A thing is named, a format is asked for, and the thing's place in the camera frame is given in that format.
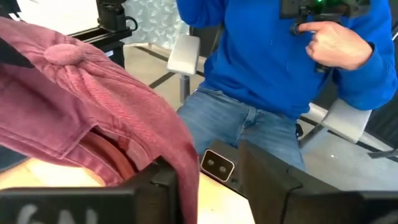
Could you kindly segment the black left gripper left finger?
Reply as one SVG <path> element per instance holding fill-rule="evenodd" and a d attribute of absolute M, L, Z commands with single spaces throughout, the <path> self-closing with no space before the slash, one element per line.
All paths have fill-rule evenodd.
<path fill-rule="evenodd" d="M 116 187 L 0 190 L 0 224 L 183 224 L 177 174 L 158 157 Z"/>

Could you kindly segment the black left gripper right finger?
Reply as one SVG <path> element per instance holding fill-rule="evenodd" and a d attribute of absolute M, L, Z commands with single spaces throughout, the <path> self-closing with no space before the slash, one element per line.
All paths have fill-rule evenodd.
<path fill-rule="evenodd" d="M 239 174 L 255 224 L 398 224 L 398 192 L 337 189 L 249 141 Z"/>

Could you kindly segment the maroon cotton baseball cap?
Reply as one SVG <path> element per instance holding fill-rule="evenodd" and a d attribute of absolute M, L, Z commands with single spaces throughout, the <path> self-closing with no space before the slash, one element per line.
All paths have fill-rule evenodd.
<path fill-rule="evenodd" d="M 183 224 L 197 224 L 198 155 L 183 121 L 104 52 L 0 17 L 0 145 L 118 185 L 163 157 L 178 175 Z"/>

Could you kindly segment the person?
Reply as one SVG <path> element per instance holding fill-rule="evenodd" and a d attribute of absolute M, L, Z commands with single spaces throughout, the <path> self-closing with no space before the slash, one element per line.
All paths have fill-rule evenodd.
<path fill-rule="evenodd" d="M 327 79 L 305 49 L 313 33 L 292 35 L 279 0 L 177 0 L 177 7 L 192 27 L 223 26 L 204 81 L 178 109 L 197 153 L 215 140 L 237 147 L 246 139 L 304 169 L 295 124 Z M 366 15 L 337 24 L 373 48 L 356 70 L 330 67 L 339 97 L 359 110 L 385 105 L 398 87 L 389 0 L 370 0 Z"/>

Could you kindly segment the person's hand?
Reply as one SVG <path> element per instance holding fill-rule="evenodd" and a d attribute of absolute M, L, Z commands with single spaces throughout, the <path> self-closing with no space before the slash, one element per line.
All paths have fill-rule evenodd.
<path fill-rule="evenodd" d="M 373 48 L 357 33 L 335 22 L 308 22 L 300 24 L 298 31 L 313 33 L 305 48 L 307 54 L 327 67 L 356 70 L 373 53 Z"/>

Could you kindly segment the leaf-patterned privacy panel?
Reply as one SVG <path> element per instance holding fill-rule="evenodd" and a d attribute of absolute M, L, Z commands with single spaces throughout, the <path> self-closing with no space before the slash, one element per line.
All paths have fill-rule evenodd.
<path fill-rule="evenodd" d="M 165 49 L 174 46 L 177 37 L 189 33 L 189 26 L 181 20 L 176 0 L 127 0 L 125 14 L 134 18 L 138 28 L 125 44 L 154 44 Z"/>

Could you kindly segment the black aluminium table frame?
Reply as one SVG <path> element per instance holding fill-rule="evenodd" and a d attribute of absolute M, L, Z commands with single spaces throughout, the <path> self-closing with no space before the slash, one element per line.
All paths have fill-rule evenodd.
<path fill-rule="evenodd" d="M 132 36 L 132 30 L 127 28 L 122 31 L 111 32 L 100 27 L 95 27 L 69 36 L 94 45 L 102 50 L 114 63 L 124 68 L 123 39 Z"/>

